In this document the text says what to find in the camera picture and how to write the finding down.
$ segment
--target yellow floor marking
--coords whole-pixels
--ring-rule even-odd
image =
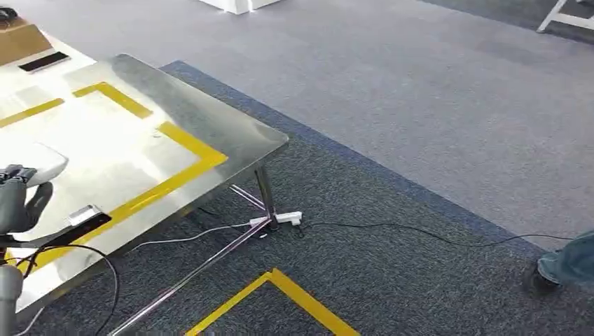
[[[299,307],[318,320],[335,335],[358,335],[350,325],[346,324],[328,308],[324,307],[318,300],[314,299],[308,292],[304,291],[297,283],[294,283],[278,269],[272,269],[270,277],[276,287],[278,287],[286,296],[290,297]]]
[[[255,291],[258,287],[262,286],[265,282],[270,279],[270,272],[266,272],[262,274],[259,278],[257,278],[254,282],[247,285],[246,288],[240,290],[239,293],[235,294],[229,301],[223,303],[219,308],[213,311],[207,318],[199,322],[199,324],[195,325],[194,328],[190,329],[186,332],[186,336],[194,336],[203,331],[204,329],[208,328],[213,322],[215,322],[219,317],[223,316],[229,309],[233,308],[236,304],[240,303],[241,300],[245,299],[246,296],[251,294],[251,292]]]
[[[314,299],[308,292],[304,291],[297,283],[294,283],[286,275],[278,269],[273,268],[272,272],[266,272],[257,278],[254,282],[242,289],[239,293],[233,296],[229,301],[223,303],[219,308],[213,311],[204,320],[195,325],[194,328],[186,332],[186,336],[195,336],[208,328],[219,317],[233,308],[241,300],[245,299],[251,292],[262,286],[265,282],[270,281],[278,287],[286,296],[291,298],[299,307],[303,308],[314,319],[318,320],[323,326],[328,328],[335,335],[359,335],[359,333],[336,316],[328,308],[324,307],[322,303]]]

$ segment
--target power strip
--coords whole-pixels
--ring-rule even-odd
[[[293,226],[301,224],[301,217],[303,213],[301,211],[277,213],[277,222],[280,223],[291,223]],[[249,220],[249,224],[253,227],[262,223],[267,217],[258,217]]]

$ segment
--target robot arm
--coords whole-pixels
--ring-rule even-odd
[[[25,204],[27,182],[35,173],[35,169],[15,164],[0,169],[0,235],[32,229],[50,201],[53,187],[46,182],[39,185],[35,196]],[[22,273],[18,268],[0,266],[0,336],[10,336],[14,329],[16,302],[22,291],[22,282]]]
[[[0,169],[0,235],[32,229],[52,197],[50,182],[39,185],[35,196],[25,204],[27,183],[37,171],[11,164]]]

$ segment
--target white cable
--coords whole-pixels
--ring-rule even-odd
[[[248,226],[248,225],[251,225],[251,223],[237,224],[237,225],[227,225],[227,226],[221,226],[221,227],[213,227],[212,229],[208,229],[208,230],[206,230],[204,232],[201,232],[201,233],[197,234],[196,236],[190,237],[190,238],[147,241],[145,243],[139,244],[138,246],[134,247],[132,250],[130,250],[130,252],[132,252],[133,250],[138,249],[140,246],[143,246],[143,245],[189,242],[190,240],[194,240],[194,239],[198,239],[198,238],[202,237],[203,235],[207,234],[208,232],[222,230],[222,229],[239,228],[239,227]]]
[[[29,322],[29,325],[21,332],[19,332],[18,334],[14,334],[14,336],[23,336],[24,334],[28,333],[29,330],[31,330],[31,327],[33,326],[33,323],[35,323],[35,321],[37,320],[37,318],[39,317],[39,315],[41,315],[41,312],[43,312],[43,309],[45,307],[41,308],[37,314],[35,314],[35,316],[33,316],[33,319],[31,320],[31,322]]]

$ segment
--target yellow tape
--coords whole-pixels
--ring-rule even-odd
[[[318,320],[323,326],[328,328],[335,335],[359,335],[359,333],[346,324],[338,316],[336,316],[328,308],[324,307],[322,303],[304,291],[297,283],[290,280],[276,268],[271,272],[266,272],[257,278],[254,282],[243,288],[239,293],[235,294],[229,301],[223,303],[219,308],[213,311],[204,320],[195,325],[194,328],[186,332],[186,336],[195,336],[208,328],[219,317],[233,308],[241,300],[245,299],[250,293],[262,286],[266,281],[270,281],[278,287],[286,296],[291,298],[299,307],[303,308],[314,319]]]
[[[236,304],[240,303],[241,300],[245,299],[246,296],[250,295],[251,292],[255,291],[258,287],[262,286],[265,282],[270,280],[270,276],[272,274],[270,272],[266,272],[262,274],[259,278],[257,278],[254,282],[247,285],[246,288],[240,290],[239,293],[235,294],[229,301],[223,303],[219,308],[213,311],[207,318],[202,320],[199,324],[195,325],[194,328],[188,330],[186,332],[186,336],[194,336],[202,332],[204,329],[208,328],[213,322],[215,322],[219,317],[223,316],[229,309],[233,308]]]
[[[152,111],[148,110],[141,104],[138,104],[135,100],[129,98],[108,83],[98,83],[96,85],[85,87],[75,91],[74,95],[76,97],[82,97],[95,91],[106,95],[108,98],[112,99],[138,118],[146,118],[152,114]],[[62,102],[63,101],[61,99],[55,99],[49,101],[48,103],[30,108],[29,110],[23,111],[16,115],[12,115],[6,119],[0,120],[0,127],[7,126],[11,123],[16,123],[17,121],[28,118],[29,116],[34,116],[35,114],[47,111],[52,107],[60,105]],[[150,205],[154,201],[159,200],[173,190],[183,186],[209,169],[216,167],[227,160],[227,157],[223,153],[218,152],[217,150],[201,142],[188,132],[182,130],[170,122],[164,122],[163,124],[159,125],[157,130],[161,131],[163,134],[171,138],[171,140],[177,142],[190,152],[196,154],[196,156],[198,156],[200,159],[181,172],[163,181],[161,184],[153,187],[150,190],[147,190],[146,192],[143,192],[134,199],[131,199],[130,201],[111,211],[109,215],[112,219],[107,224],[104,224],[92,232],[87,233],[85,236],[74,241],[73,244],[84,244],[88,242],[93,237],[96,237],[109,228],[112,228],[115,224],[118,224],[131,215],[137,213],[144,207]],[[35,260],[37,266],[34,268],[34,270],[51,263],[54,259],[63,256],[65,253],[68,253],[69,250],[70,248],[59,248],[40,254]]]
[[[323,304],[314,299],[314,297],[309,295],[308,292],[304,291],[297,283],[294,283],[278,269],[272,269],[270,282],[335,335],[359,334],[355,329],[351,328],[332,311],[329,311],[328,308],[324,307]]]
[[[122,106],[124,109],[128,110],[138,118],[145,119],[146,117],[153,114],[151,110],[142,106],[141,104],[138,104],[135,100],[105,82],[97,83],[95,85],[87,86],[80,90],[74,91],[73,95],[75,97],[82,97],[94,91],[101,92],[105,97],[108,97],[109,99],[118,103],[118,105]]]
[[[10,124],[14,124],[17,121],[21,121],[28,117],[35,116],[36,114],[40,114],[41,112],[45,112],[49,109],[53,109],[54,107],[60,105],[63,102],[64,102],[64,100],[62,100],[62,99],[50,100],[50,101],[43,103],[41,105],[31,107],[28,110],[24,110],[23,112],[13,114],[13,115],[11,115],[7,118],[4,118],[4,119],[0,119],[0,128],[6,127]]]

